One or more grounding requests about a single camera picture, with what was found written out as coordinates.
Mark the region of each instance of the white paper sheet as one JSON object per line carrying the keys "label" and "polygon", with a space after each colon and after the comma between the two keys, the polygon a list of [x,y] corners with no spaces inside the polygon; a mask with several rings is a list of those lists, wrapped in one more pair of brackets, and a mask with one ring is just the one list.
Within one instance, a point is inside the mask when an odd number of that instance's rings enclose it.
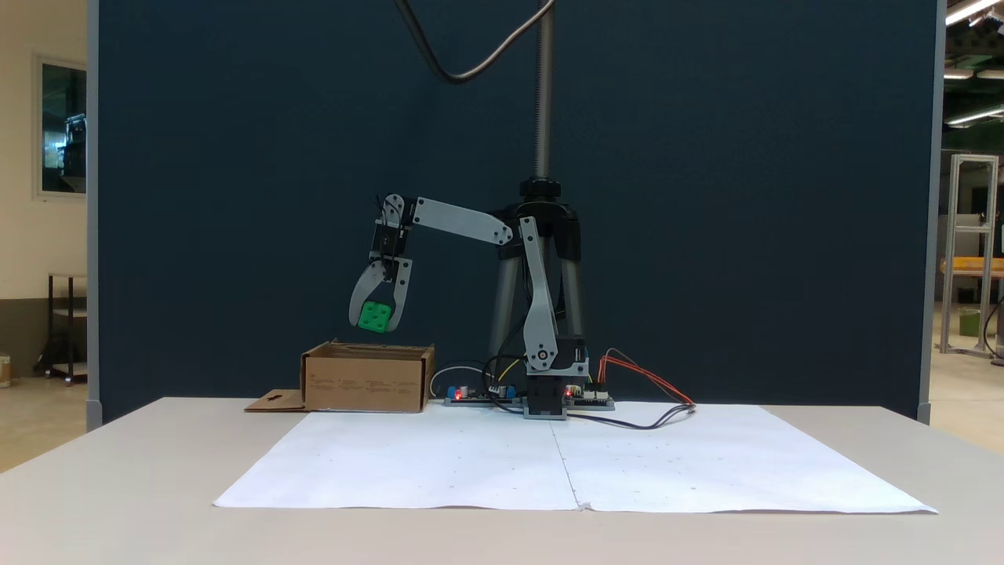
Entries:
{"label": "white paper sheet", "polygon": [[[651,423],[667,409],[617,402],[613,413]],[[701,405],[653,432],[551,427],[576,499],[593,510],[934,512],[759,406]]]}
{"label": "white paper sheet", "polygon": [[547,422],[437,404],[308,414],[216,506],[577,508]]}
{"label": "white paper sheet", "polygon": [[[618,402],[599,414],[650,423],[668,408]],[[439,404],[421,414],[315,412],[216,505],[934,512],[766,410],[741,405],[701,405],[654,432]]]}

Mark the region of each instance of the green lego brick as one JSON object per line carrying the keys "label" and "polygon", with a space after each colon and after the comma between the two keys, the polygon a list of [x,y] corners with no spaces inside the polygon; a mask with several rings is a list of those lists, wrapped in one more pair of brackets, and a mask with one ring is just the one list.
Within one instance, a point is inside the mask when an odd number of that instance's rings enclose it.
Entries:
{"label": "green lego brick", "polygon": [[359,328],[383,334],[391,321],[391,305],[366,301],[359,315]]}

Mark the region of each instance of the blue backdrop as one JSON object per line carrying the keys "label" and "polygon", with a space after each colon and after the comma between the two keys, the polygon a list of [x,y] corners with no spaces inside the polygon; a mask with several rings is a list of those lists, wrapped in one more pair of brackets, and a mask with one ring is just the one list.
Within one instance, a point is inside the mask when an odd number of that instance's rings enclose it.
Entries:
{"label": "blue backdrop", "polygon": [[[558,2],[552,172],[582,217],[594,358],[619,347],[698,401],[916,414],[936,4]],[[456,71],[534,5],[415,7]],[[105,420],[294,387],[334,337],[485,357],[483,243],[413,235],[395,334],[345,311],[376,192],[518,199],[533,35],[448,86],[391,0],[101,0]]]}

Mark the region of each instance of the ceiling light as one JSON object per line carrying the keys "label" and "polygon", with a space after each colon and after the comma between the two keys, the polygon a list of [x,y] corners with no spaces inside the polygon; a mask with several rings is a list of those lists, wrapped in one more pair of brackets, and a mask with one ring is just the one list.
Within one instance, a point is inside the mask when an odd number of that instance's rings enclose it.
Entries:
{"label": "ceiling light", "polygon": [[949,80],[965,80],[966,78],[973,77],[973,69],[971,68],[946,68],[945,78]]}
{"label": "ceiling light", "polygon": [[953,23],[958,23],[969,16],[989,8],[994,4],[1000,2],[1001,0],[970,0],[965,4],[962,4],[958,8],[954,9],[952,13],[945,18],[945,25],[952,25]]}
{"label": "ceiling light", "polygon": [[972,113],[963,113],[951,119],[945,121],[949,125],[955,125],[958,123],[964,123],[966,121],[972,121],[973,119],[979,119],[980,117],[989,117],[991,115],[996,115],[1004,111],[1004,103],[1000,103],[991,107],[986,107]]}

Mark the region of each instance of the green bin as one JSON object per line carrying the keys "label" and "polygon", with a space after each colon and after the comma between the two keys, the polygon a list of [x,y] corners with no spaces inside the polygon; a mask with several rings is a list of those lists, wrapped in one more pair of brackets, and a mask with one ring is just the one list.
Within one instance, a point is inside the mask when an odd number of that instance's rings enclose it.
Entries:
{"label": "green bin", "polygon": [[970,338],[980,337],[980,311],[975,308],[959,310],[959,335]]}

